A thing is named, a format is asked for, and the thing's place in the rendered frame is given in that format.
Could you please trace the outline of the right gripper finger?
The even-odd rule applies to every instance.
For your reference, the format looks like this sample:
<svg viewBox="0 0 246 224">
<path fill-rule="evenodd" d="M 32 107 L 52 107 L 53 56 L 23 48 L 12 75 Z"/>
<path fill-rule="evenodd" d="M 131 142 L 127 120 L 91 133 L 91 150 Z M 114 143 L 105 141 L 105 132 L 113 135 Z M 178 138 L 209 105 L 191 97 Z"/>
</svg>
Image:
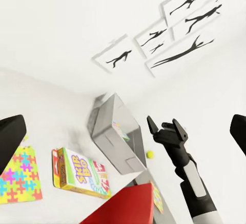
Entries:
<svg viewBox="0 0 246 224">
<path fill-rule="evenodd" d="M 176 134 L 179 140 L 185 141 L 185 139 L 188 136 L 188 134 L 186 133 L 186 129 L 183 126 L 181 126 L 176 119 L 173 119 L 172 122 L 176 131 L 173 132 L 173 134 Z"/>
<path fill-rule="evenodd" d="M 151 133 L 153 134 L 153 138 L 157 138 L 157 139 L 161 139 L 159 138 L 156 134 L 158 133 L 159 129 L 158 127 L 156 126 L 156 124 L 154 123 L 154 121 L 151 119 L 150 116 L 147 117 L 147 120 L 148 120 L 148 125 L 149 125 L 149 128 L 150 128 L 150 131 Z"/>
</svg>

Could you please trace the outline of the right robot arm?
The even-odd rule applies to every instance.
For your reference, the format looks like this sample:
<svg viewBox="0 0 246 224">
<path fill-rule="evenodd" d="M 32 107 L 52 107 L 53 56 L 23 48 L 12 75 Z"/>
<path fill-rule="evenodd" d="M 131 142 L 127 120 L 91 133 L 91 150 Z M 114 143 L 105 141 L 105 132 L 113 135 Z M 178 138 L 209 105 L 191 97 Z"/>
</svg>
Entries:
<svg viewBox="0 0 246 224">
<path fill-rule="evenodd" d="M 163 144 L 178 175 L 184 181 L 180 183 L 193 224 L 223 224 L 212 198 L 197 170 L 197 163 L 184 144 L 188 140 L 186 129 L 173 119 L 173 123 L 162 123 L 158 129 L 150 116 L 148 125 L 155 142 Z"/>
</svg>

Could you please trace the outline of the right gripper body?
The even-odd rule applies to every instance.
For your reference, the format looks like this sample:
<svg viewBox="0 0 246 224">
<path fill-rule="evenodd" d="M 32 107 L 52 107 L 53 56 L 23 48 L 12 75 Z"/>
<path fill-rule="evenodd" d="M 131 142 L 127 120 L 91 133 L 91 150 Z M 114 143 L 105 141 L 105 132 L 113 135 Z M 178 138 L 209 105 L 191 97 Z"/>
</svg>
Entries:
<svg viewBox="0 0 246 224">
<path fill-rule="evenodd" d="M 186 153 L 184 144 L 188 140 L 188 137 L 185 141 L 181 141 L 176 134 L 173 134 L 173 131 L 164 129 L 160 129 L 156 135 L 161 139 L 153 138 L 154 141 L 164 145 L 164 148 L 171 159 L 180 159 L 181 157 L 184 157 Z"/>
</svg>

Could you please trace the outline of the board game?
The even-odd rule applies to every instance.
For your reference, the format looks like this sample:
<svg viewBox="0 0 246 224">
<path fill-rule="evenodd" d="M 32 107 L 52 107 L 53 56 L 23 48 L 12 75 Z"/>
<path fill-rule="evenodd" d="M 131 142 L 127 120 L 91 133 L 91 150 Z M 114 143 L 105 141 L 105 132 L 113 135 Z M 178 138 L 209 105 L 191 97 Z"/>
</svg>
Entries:
<svg viewBox="0 0 246 224">
<path fill-rule="evenodd" d="M 109 199 L 112 196 L 105 166 L 65 147 L 52 150 L 56 188 Z"/>
<path fill-rule="evenodd" d="M 126 136 L 125 132 L 122 130 L 122 128 L 120 127 L 120 125 L 118 125 L 118 124 L 116 124 L 116 123 L 113 122 L 113 126 L 118 131 L 118 133 L 120 134 L 120 136 L 125 140 L 125 142 L 129 141 L 129 138 Z"/>
</svg>

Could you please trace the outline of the tennis ball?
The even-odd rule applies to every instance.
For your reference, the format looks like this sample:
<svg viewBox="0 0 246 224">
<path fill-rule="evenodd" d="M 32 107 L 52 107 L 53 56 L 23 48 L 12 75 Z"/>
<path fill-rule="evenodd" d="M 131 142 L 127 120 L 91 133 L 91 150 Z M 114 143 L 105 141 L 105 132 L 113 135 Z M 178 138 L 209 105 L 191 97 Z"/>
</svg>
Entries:
<svg viewBox="0 0 246 224">
<path fill-rule="evenodd" d="M 149 152 L 146 153 L 146 156 L 147 156 L 148 159 L 151 160 L 151 159 L 154 158 L 154 153 L 152 151 L 149 151 Z"/>
</svg>

